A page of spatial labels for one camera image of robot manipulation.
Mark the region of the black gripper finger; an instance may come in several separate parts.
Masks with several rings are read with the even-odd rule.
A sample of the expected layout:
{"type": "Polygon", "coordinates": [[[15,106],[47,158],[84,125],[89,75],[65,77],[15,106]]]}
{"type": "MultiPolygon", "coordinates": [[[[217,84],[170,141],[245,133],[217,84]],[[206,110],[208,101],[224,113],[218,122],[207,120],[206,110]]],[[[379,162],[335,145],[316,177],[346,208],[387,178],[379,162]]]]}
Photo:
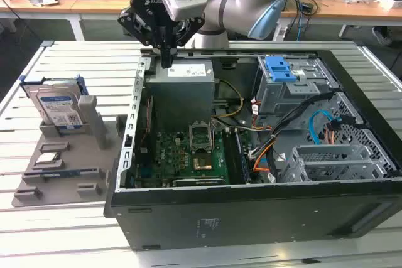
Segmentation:
{"type": "Polygon", "coordinates": [[[148,8],[135,11],[133,7],[122,10],[119,24],[144,46],[156,48],[161,59],[161,67],[168,67],[168,47],[166,46],[165,27],[158,20],[156,13],[148,8]]]}
{"type": "Polygon", "coordinates": [[[173,56],[179,46],[185,46],[190,38],[204,25],[201,17],[190,18],[183,21],[174,21],[167,31],[167,67],[170,68],[173,56]]]}

